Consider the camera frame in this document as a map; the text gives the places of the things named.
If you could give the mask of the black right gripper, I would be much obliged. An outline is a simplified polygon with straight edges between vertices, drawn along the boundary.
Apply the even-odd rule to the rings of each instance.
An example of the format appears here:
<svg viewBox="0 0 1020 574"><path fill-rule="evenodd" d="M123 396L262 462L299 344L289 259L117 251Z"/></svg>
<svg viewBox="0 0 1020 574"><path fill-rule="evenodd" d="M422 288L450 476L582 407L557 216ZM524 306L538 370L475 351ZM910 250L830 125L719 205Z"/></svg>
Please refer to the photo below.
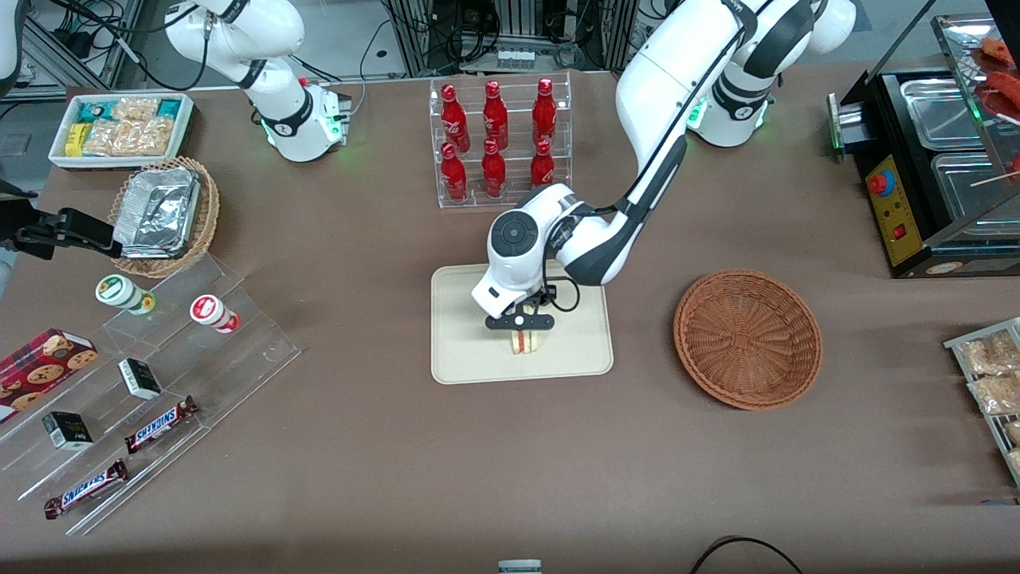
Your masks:
<svg viewBox="0 0 1020 574"><path fill-rule="evenodd" d="M116 241L116 228L113 225L109 222L96 222L94 243L91 238L80 234L74 228L74 212L76 211L61 210L59 214L48 214L31 210L22 224L16 228L16 251L39 259L52 259L56 247L97 251L106 257L120 257L123 254L123 244Z"/></svg>

